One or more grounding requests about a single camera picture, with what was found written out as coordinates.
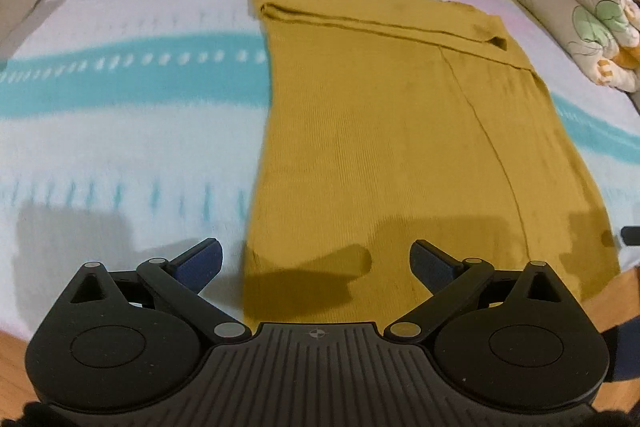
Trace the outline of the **mustard yellow knit sweater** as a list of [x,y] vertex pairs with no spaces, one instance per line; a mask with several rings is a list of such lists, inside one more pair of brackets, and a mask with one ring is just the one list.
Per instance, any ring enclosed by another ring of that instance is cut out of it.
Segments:
[[250,0],[272,98],[244,251],[262,322],[380,326],[420,305],[426,239],[573,295],[620,271],[604,202],[502,20],[439,0]]

